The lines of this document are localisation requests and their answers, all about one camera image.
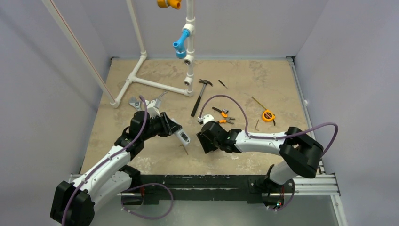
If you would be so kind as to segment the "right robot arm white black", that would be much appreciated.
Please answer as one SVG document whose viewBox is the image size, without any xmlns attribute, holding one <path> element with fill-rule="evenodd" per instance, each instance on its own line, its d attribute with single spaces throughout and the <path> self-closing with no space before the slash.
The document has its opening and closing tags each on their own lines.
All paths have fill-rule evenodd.
<svg viewBox="0 0 399 226">
<path fill-rule="evenodd" d="M 277 191 L 296 176 L 315 178 L 324 148 L 297 127 L 280 133 L 246 133 L 241 129 L 226 131 L 219 123 L 207 122 L 197 138 L 205 153 L 220 149 L 226 153 L 259 152 L 282 157 L 264 179 L 265 188 Z"/>
</svg>

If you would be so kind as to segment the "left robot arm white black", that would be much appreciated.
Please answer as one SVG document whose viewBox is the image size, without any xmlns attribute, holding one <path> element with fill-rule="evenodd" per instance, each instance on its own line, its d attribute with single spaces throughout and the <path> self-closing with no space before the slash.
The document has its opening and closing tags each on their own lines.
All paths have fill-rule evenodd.
<svg viewBox="0 0 399 226">
<path fill-rule="evenodd" d="M 72 182 L 62 181 L 55 190 L 50 217 L 63 226 L 88 226 L 96 211 L 121 191 L 140 188 L 140 172 L 128 166 L 144 148 L 146 140 L 175 135 L 187 146 L 190 138 L 183 127 L 161 112 L 151 116 L 138 111 L 109 152 L 91 169 Z"/>
</svg>

